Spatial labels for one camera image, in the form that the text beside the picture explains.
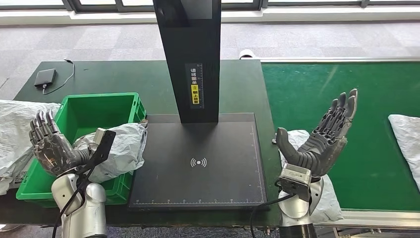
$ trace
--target gray robotic hand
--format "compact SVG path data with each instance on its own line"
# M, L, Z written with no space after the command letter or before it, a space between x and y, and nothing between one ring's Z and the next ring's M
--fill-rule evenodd
M296 151L289 143L287 131L277 129L276 143L287 163L311 170L313 178L325 175L347 144L346 134L357 108L357 89L341 93L332 101L309 139Z
M60 133L51 110L46 113L38 111L30 125L29 139L33 145L34 155L47 173L59 176L86 164L89 160L91 150L73 149L67 138Z

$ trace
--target white package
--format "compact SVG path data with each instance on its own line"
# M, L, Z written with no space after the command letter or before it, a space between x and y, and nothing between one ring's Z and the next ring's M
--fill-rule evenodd
M38 110L52 110L56 114L57 103L33 103L0 100L0 195L6 194L13 174L22 170L32 157L29 141L29 122Z
M291 130L288 131L287 134L289 135L290 144L292 144L296 150L309 138L309 133L305 130ZM286 159L281 152L280 159L283 166L286 163ZM311 214L311 220L314 224L335 222L343 219L340 204L338 203L330 178L328 175L324 175L322 178L324 180L324 189L322 191L321 199L314 212Z
M89 180L101 183L113 179L121 174L133 172L140 168L143 163L143 151L146 146L147 131L145 124L128 123L109 128L115 131L116 136L111 146L108 159L97 165ZM86 149L90 146L96 150L94 143L95 133L80 137L74 142L75 149Z
M420 118L389 115L388 120L420 191Z

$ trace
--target black pole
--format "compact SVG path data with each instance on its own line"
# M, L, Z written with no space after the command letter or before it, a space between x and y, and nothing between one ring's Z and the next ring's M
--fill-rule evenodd
M153 3L181 122L218 122L220 0Z

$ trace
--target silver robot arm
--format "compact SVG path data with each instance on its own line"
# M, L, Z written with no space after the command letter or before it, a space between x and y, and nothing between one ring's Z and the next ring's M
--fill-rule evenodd
M57 178L51 191L60 211L77 190L75 174ZM84 199L78 193L61 217L62 238L106 238L105 189L90 183L84 190Z
M53 230L55 237L59 219L62 238L106 238L104 188L90 183L88 178L94 167L108 158L115 132L98 129L94 153L90 149L75 150L60 133L51 111L42 111L31 121L29 137L34 155L44 170L57 176L51 191L60 209Z
M332 101L309 139L295 150L286 129L277 130L275 143L287 163L276 184L281 188L278 198L292 197L278 203L281 211L280 237L315 238L310 215L319 203L323 179L347 144L346 134L357 108L357 89L347 99L342 93Z

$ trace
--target black external hard drive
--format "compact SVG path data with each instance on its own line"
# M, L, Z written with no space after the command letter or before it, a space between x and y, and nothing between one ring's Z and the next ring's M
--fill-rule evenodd
M42 87L44 84L47 86L51 85L53 83L55 77L55 68L47 69L47 70L41 70L37 74L37 78L35 79L35 87Z

